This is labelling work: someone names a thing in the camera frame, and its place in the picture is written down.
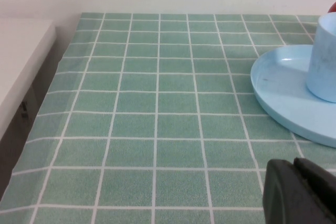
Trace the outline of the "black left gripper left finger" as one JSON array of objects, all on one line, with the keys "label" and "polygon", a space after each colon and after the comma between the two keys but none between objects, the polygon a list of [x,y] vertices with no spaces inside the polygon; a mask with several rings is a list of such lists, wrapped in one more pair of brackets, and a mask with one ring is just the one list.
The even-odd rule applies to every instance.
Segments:
[{"label": "black left gripper left finger", "polygon": [[262,203],[265,223],[331,223],[293,163],[284,159],[268,161]]}]

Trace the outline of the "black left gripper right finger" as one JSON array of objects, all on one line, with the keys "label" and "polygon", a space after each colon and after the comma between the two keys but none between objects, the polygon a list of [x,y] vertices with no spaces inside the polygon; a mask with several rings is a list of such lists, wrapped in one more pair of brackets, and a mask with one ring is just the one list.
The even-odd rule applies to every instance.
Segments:
[{"label": "black left gripper right finger", "polygon": [[335,223],[335,176],[306,158],[295,158],[294,167],[325,219]]}]

